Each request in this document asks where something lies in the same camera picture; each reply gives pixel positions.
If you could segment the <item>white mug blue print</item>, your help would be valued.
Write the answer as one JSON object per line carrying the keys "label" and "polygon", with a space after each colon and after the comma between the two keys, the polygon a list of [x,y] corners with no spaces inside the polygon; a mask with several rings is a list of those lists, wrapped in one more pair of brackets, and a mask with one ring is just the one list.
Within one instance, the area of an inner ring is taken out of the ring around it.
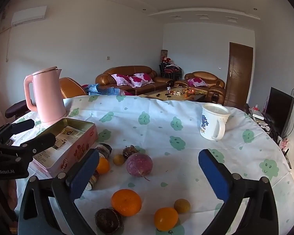
{"label": "white mug blue print", "polygon": [[229,116],[230,111],[226,107],[215,103],[204,103],[200,122],[201,136],[211,141],[222,139]]}

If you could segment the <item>pink electric kettle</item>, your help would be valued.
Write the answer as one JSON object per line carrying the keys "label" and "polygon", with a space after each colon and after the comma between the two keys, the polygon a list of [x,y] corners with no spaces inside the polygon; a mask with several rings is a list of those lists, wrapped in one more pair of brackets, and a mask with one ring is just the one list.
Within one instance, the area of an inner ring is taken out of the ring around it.
{"label": "pink electric kettle", "polygon": [[55,123],[66,116],[60,89],[61,69],[56,66],[30,74],[24,79],[25,101],[42,123]]}

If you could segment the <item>small yellow-green fruit front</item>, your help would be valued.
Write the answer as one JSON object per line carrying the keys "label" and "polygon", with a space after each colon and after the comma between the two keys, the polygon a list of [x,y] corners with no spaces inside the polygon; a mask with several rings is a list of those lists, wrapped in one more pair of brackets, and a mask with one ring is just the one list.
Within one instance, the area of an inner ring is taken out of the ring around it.
{"label": "small yellow-green fruit front", "polygon": [[188,200],[180,198],[177,199],[174,203],[174,209],[179,213],[179,214],[184,214],[190,211],[191,209],[191,204],[189,203]]}

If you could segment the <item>dark purple stool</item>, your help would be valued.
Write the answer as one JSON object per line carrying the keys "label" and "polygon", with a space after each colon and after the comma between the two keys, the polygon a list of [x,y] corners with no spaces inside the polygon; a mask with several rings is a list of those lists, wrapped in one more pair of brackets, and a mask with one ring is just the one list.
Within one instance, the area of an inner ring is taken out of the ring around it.
{"label": "dark purple stool", "polygon": [[19,101],[17,103],[15,103],[14,105],[12,105],[11,107],[9,107],[6,111],[5,111],[5,117],[7,119],[10,118],[15,118],[18,119],[21,116],[24,116],[26,113],[28,113],[30,110],[27,107],[26,104],[26,100],[23,101]]}

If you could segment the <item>pink metal tin box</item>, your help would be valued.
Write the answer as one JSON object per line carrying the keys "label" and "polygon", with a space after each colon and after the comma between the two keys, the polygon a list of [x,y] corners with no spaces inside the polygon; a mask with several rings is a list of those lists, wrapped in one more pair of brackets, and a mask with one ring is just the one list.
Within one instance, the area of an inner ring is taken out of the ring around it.
{"label": "pink metal tin box", "polygon": [[95,123],[72,118],[59,120],[43,132],[46,133],[54,134],[56,143],[35,155],[30,164],[44,178],[69,171],[98,139]]}

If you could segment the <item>large wrinkled orange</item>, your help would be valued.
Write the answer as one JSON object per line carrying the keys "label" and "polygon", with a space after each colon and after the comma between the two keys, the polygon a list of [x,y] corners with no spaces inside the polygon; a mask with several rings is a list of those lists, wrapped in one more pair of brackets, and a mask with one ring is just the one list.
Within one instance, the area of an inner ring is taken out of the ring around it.
{"label": "large wrinkled orange", "polygon": [[142,208],[140,196],[133,190],[121,189],[111,197],[111,206],[125,217],[136,215]]}

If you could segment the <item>white air conditioner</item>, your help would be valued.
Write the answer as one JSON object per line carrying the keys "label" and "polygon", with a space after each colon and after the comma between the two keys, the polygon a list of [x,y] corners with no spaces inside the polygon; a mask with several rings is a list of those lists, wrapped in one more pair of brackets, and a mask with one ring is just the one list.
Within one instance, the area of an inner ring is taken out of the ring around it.
{"label": "white air conditioner", "polygon": [[47,6],[39,6],[15,12],[11,19],[11,25],[17,26],[24,23],[43,20],[45,18],[46,9]]}

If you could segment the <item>brown leather long sofa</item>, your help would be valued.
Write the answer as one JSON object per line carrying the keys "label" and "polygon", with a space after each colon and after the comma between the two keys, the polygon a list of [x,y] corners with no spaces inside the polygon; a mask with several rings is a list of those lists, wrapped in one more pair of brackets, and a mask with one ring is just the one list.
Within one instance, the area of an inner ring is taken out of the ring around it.
{"label": "brown leather long sofa", "polygon": [[113,67],[97,76],[95,82],[104,89],[114,87],[136,96],[174,85],[172,79],[162,78],[155,70],[142,65]]}

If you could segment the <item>pink floral cushion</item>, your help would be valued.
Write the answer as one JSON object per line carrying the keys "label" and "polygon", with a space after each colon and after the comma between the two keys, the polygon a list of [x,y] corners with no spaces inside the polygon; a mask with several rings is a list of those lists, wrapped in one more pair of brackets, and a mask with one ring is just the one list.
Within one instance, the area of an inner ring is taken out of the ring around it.
{"label": "pink floral cushion", "polygon": [[122,74],[111,74],[111,76],[115,80],[117,86],[126,85],[132,87],[132,82],[128,76]]}
{"label": "pink floral cushion", "polygon": [[129,78],[132,82],[132,87],[134,88],[140,88],[154,82],[151,76],[146,73],[136,73],[132,76],[129,76]]}

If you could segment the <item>dark dried spiky fruit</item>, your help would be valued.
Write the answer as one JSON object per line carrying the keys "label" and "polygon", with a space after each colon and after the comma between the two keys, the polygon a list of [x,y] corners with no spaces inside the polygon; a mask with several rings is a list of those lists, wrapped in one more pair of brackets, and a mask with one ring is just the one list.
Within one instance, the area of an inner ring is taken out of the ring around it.
{"label": "dark dried spiky fruit", "polygon": [[122,155],[127,160],[132,154],[138,153],[139,151],[135,148],[135,146],[130,145],[126,146],[123,151]]}

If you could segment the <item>pink floral cushion left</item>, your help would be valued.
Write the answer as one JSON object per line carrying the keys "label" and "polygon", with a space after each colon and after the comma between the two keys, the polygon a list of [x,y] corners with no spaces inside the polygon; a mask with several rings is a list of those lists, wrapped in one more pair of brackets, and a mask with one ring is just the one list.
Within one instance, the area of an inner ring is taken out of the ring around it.
{"label": "pink floral cushion left", "polygon": [[128,76],[122,74],[111,74],[111,76],[115,80],[117,86],[126,85],[132,87],[132,82]]}

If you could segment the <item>black television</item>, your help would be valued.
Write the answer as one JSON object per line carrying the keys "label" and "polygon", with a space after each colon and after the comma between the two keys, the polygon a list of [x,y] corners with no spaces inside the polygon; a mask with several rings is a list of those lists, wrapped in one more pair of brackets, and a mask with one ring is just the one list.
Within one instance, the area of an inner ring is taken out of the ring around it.
{"label": "black television", "polygon": [[271,87],[264,117],[280,137],[283,137],[287,131],[293,107],[294,97]]}

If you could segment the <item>dark brown round fruit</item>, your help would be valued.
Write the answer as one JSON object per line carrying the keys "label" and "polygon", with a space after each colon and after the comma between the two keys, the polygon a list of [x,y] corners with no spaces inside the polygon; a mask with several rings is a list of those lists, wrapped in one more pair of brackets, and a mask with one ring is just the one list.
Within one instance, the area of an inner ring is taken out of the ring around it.
{"label": "dark brown round fruit", "polygon": [[124,230],[123,217],[114,209],[100,209],[94,219],[98,230],[103,234],[122,234]]}

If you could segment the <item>orange leather chair back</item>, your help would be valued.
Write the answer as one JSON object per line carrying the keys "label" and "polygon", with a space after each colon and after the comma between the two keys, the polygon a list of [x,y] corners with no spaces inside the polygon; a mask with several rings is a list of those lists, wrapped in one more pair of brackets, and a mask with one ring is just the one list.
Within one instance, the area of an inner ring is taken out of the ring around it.
{"label": "orange leather chair back", "polygon": [[64,99],[87,95],[82,86],[71,78],[60,78],[59,83],[61,94]]}

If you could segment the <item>pink floral cushion right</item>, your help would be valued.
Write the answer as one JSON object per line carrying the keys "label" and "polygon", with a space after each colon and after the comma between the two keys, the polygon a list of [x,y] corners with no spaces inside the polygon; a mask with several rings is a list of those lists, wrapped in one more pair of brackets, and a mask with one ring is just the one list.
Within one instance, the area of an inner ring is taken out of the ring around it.
{"label": "pink floral cushion right", "polygon": [[140,88],[154,82],[151,76],[146,73],[136,73],[132,76],[129,76],[129,78],[132,82],[132,87],[134,88]]}

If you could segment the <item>striped cylinder jar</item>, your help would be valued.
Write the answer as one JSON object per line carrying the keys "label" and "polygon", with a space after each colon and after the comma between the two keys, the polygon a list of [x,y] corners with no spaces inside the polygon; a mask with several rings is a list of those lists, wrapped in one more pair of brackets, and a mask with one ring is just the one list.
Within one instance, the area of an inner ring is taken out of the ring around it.
{"label": "striped cylinder jar", "polygon": [[109,159],[109,156],[112,152],[112,147],[106,143],[100,143],[98,144],[95,149],[99,152],[100,158]]}
{"label": "striped cylinder jar", "polygon": [[94,189],[94,186],[96,184],[96,182],[98,181],[100,175],[97,172],[97,170],[94,172],[94,174],[91,176],[91,178],[89,179],[89,182],[87,183],[85,190],[87,191],[91,191]]}

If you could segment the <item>wooden coffee table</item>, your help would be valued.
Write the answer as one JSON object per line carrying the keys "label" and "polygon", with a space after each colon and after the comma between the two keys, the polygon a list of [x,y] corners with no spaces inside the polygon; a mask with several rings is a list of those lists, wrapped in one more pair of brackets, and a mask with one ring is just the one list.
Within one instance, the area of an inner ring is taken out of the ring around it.
{"label": "wooden coffee table", "polygon": [[140,94],[140,97],[157,99],[161,101],[195,101],[205,100],[207,93],[192,87],[172,87],[170,90],[159,90],[146,94]]}

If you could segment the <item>white tablecloth green clouds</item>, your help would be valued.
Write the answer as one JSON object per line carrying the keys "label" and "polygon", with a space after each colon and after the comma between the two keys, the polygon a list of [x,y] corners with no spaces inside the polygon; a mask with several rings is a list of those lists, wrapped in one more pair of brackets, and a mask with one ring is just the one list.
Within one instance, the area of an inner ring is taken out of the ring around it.
{"label": "white tablecloth green clouds", "polygon": [[208,149],[232,173],[258,180],[267,177],[275,196],[279,233],[294,225],[294,179],[276,143],[244,112],[232,108],[225,135],[209,141],[200,135],[202,104],[159,101],[134,96],[81,96],[64,101],[68,115],[94,122],[99,141],[113,154],[133,145],[153,161],[146,178],[131,176],[125,166],[111,165],[91,191],[76,205],[91,228],[95,213],[111,205],[112,195],[131,189],[142,199],[135,216],[124,219],[123,234],[156,234],[155,212],[173,207],[177,199],[190,202],[190,211],[179,216],[171,234],[201,234],[222,206],[198,164],[198,154]]}

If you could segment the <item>blue clothing pile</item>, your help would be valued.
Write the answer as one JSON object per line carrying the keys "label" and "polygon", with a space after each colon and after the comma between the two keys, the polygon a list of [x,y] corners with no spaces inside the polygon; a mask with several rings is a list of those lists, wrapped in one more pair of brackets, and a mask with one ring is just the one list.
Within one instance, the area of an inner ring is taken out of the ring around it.
{"label": "blue clothing pile", "polygon": [[84,85],[82,88],[89,96],[132,96],[128,91],[115,87],[103,88],[103,86],[100,86],[97,83]]}

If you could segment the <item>purple round passion fruit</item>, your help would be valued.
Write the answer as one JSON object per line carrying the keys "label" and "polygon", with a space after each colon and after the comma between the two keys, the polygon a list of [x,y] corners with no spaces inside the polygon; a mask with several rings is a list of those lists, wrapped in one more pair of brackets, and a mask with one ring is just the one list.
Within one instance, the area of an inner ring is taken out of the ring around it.
{"label": "purple round passion fruit", "polygon": [[131,176],[149,181],[146,176],[152,171],[153,161],[148,155],[142,153],[132,154],[125,164],[126,170]]}

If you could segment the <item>small yellow fruit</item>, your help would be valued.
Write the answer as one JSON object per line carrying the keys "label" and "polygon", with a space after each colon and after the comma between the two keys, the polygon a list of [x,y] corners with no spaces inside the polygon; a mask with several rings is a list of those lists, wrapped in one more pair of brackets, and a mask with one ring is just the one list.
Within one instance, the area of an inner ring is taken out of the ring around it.
{"label": "small yellow fruit", "polygon": [[116,154],[113,157],[113,163],[114,165],[121,166],[125,163],[125,158],[123,157],[122,154]]}

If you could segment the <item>smooth orange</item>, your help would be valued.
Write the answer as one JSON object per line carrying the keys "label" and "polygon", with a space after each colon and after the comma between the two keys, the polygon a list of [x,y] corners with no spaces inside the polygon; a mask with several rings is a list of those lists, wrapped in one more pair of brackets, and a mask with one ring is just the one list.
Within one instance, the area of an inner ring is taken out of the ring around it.
{"label": "smooth orange", "polygon": [[178,212],[172,207],[158,209],[154,214],[154,226],[159,231],[171,230],[178,222]]}

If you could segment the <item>stacked dark chairs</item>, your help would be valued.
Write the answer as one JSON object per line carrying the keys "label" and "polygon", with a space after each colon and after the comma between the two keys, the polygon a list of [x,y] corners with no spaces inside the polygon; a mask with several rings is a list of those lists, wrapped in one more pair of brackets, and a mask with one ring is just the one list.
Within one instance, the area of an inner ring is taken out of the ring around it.
{"label": "stacked dark chairs", "polygon": [[160,75],[163,78],[169,78],[174,81],[181,80],[182,78],[182,69],[174,64],[169,57],[163,56],[161,58],[159,69]]}

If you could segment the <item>brown wooden door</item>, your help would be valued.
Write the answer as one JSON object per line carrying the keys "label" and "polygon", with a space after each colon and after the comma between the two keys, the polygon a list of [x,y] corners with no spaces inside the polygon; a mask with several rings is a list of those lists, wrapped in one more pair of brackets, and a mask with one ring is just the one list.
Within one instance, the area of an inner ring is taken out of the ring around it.
{"label": "brown wooden door", "polygon": [[226,81],[225,105],[243,108],[246,104],[253,67],[253,48],[229,43],[229,63]]}

